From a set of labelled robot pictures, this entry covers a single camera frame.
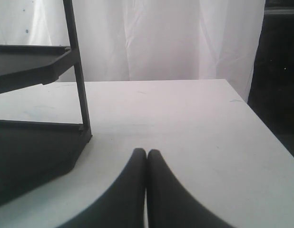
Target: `table surface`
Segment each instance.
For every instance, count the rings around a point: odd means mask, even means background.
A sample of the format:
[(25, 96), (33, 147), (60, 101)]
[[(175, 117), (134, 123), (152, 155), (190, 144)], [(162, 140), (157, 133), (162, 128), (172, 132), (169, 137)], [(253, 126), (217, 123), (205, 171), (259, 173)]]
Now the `table surface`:
[[(53, 228), (93, 203), (132, 150), (159, 149), (189, 192), (239, 228), (294, 228), (294, 158), (225, 80), (86, 83), (93, 139), (74, 170), (0, 207)], [(0, 95), (0, 119), (80, 123), (76, 85)]]

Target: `white backdrop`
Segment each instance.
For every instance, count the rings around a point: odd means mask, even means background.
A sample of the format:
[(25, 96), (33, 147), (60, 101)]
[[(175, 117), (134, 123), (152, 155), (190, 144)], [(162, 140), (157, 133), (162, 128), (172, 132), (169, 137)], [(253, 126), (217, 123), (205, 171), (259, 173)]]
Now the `white backdrop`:
[[(265, 0), (73, 4), (86, 81), (226, 78), (248, 98)], [(0, 44), (68, 43), (62, 0), (0, 0)]]

